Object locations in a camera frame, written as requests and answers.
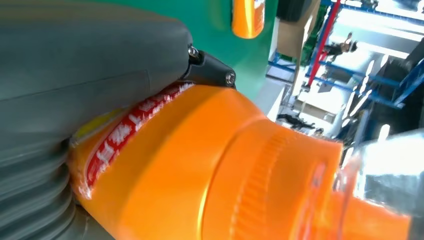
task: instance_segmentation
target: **metal screw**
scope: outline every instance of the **metal screw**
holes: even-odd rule
[[[198,58],[199,57],[199,51],[193,45],[189,45],[188,46],[188,55],[192,56],[193,58]]]
[[[236,82],[236,74],[232,71],[225,75],[225,82],[228,85],[233,85]]]

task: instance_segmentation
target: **orange plastic bottle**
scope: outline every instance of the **orange plastic bottle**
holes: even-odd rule
[[[336,239],[341,144],[232,88],[166,89],[74,144],[76,196],[117,240]]]

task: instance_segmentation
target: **orange cap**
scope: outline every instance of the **orange cap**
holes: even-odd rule
[[[119,119],[73,149],[72,185],[117,240],[287,240],[332,191],[341,145],[281,127],[230,88],[193,86],[165,104],[84,188]]]

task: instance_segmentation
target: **blue metal frame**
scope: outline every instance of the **blue metal frame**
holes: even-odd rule
[[[349,70],[349,69],[346,69],[342,66],[332,64],[331,62],[320,61],[319,63],[321,65],[329,66],[329,67],[334,68],[334,69],[343,70],[350,75],[357,75],[358,77],[361,77],[361,78],[365,78],[367,76],[363,72]],[[390,86],[392,86],[396,89],[399,88],[399,82],[392,80],[392,79],[389,79],[389,78],[385,78],[385,77],[377,76],[377,75],[368,75],[368,78],[372,81],[376,81],[376,82],[379,82],[379,83],[382,83],[382,84],[390,85]]]
[[[314,80],[317,80],[317,81],[319,81],[321,83],[324,83],[324,84],[327,84],[327,85],[336,87],[336,88],[338,88],[340,90],[343,90],[343,91],[346,91],[346,92],[355,93],[358,96],[365,95],[365,93],[368,90],[370,90],[370,89],[366,89],[365,91],[360,92],[359,89],[358,90],[356,90],[356,89],[353,90],[350,87],[343,86],[343,85],[340,85],[340,84],[337,84],[335,82],[328,81],[326,79],[322,79],[322,78],[319,78],[319,77],[315,77]],[[368,95],[368,99],[369,100],[372,100],[372,101],[374,101],[376,103],[379,103],[379,104],[384,104],[384,105],[390,106],[390,107],[395,108],[395,109],[401,109],[402,108],[402,106],[400,104],[394,104],[392,101],[390,101],[390,100],[388,100],[388,99],[386,99],[384,97],[378,96],[375,92],[372,92],[370,95]]]
[[[334,2],[332,2],[331,0],[321,0],[321,4],[332,7]],[[404,20],[404,21],[407,21],[407,22],[410,22],[410,23],[424,25],[424,20],[421,20],[421,19],[415,19],[415,18],[411,18],[411,17],[380,12],[380,11],[376,11],[376,10],[370,9],[370,8],[349,6],[349,5],[346,5],[346,4],[342,4],[341,8],[355,10],[355,11],[361,11],[361,12],[366,12],[366,13],[372,13],[372,14],[376,14],[376,15],[389,17],[389,18]],[[322,29],[326,29],[327,26],[328,26],[328,17],[325,20],[325,22],[322,26]],[[323,36],[320,34],[317,43],[320,44],[322,41],[327,41],[327,39],[323,39]],[[316,57],[317,57],[317,49],[315,49],[314,52],[312,53],[311,63],[314,62],[313,60]],[[280,59],[280,54],[278,52],[276,52],[273,61],[268,61],[268,65],[282,69],[284,71],[291,72],[291,73],[294,73],[296,71],[296,69],[291,68],[293,66],[296,66],[295,64],[281,65],[281,64],[278,64],[279,59]],[[320,61],[319,64],[329,66],[329,67],[333,68],[333,70],[334,69],[343,70],[343,71],[345,71],[346,73],[348,73],[352,76],[358,76],[362,79],[367,77],[366,74],[364,74],[362,72],[357,72],[357,71],[353,71],[353,70],[350,70],[350,69],[346,69],[344,67],[334,65],[331,62]],[[312,66],[309,67],[309,70],[308,70],[307,74],[305,75],[307,78],[309,78],[311,76],[311,69],[312,69]],[[390,106],[392,108],[401,109],[403,107],[402,102],[415,89],[417,89],[417,87],[420,84],[424,83],[424,60],[421,61],[414,69],[412,69],[410,71],[410,73],[400,83],[398,81],[395,81],[395,80],[392,80],[392,79],[389,79],[389,78],[386,78],[386,77],[377,76],[377,75],[368,75],[368,78],[371,81],[379,82],[381,84],[385,84],[385,85],[388,85],[388,86],[391,86],[391,87],[394,88],[394,95],[393,95],[392,99],[386,99],[386,98],[379,96],[376,92],[371,92],[371,94],[368,95],[369,100]],[[356,95],[359,95],[359,96],[364,95],[364,93],[366,93],[370,90],[369,88],[366,89],[365,91],[360,91],[359,89],[353,90],[352,88],[349,88],[347,86],[340,85],[340,84],[337,84],[335,82],[332,82],[332,81],[329,81],[329,80],[326,80],[326,79],[322,79],[322,78],[319,78],[319,77],[315,77],[314,80],[319,81],[321,83],[325,83],[325,84],[333,86],[333,87],[336,87],[336,88],[341,89],[343,91],[355,93]]]
[[[292,66],[296,66],[296,64],[285,64],[285,65],[281,65],[278,63],[274,63],[273,61],[268,61],[268,65],[271,67],[276,67],[278,69],[282,69],[284,71],[290,72],[290,73],[294,73],[295,69],[291,68]]]
[[[424,60],[421,61],[411,72],[400,82],[399,88],[403,90],[400,96],[394,100],[398,105],[403,102],[420,84],[424,83]]]

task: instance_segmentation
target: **machine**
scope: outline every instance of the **machine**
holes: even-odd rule
[[[271,122],[181,22],[98,3],[0,11],[0,239],[422,236],[419,204],[357,197],[362,157],[340,168],[340,143]]]

